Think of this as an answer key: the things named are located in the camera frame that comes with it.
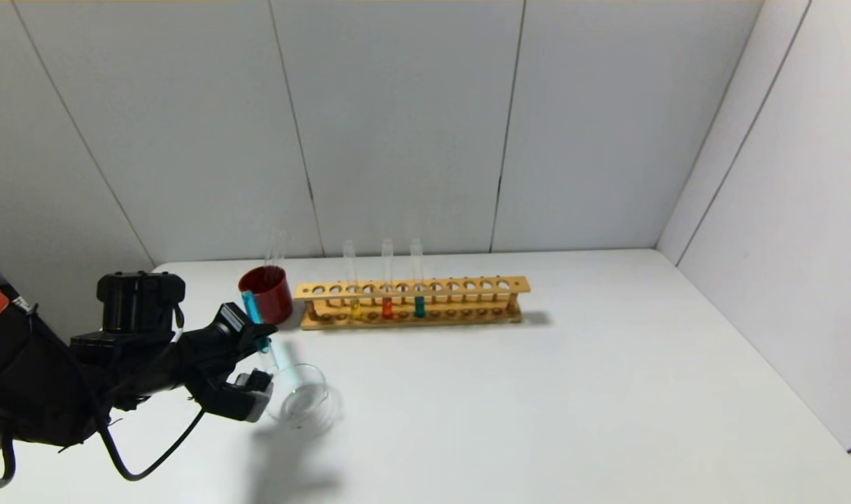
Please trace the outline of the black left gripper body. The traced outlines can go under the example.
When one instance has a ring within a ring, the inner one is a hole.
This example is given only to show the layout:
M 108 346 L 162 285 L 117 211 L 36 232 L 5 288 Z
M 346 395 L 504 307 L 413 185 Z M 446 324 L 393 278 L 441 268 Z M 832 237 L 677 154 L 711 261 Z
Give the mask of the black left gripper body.
M 212 322 L 181 336 L 177 348 L 189 368 L 232 371 L 257 351 L 258 325 L 234 302 L 220 306 Z

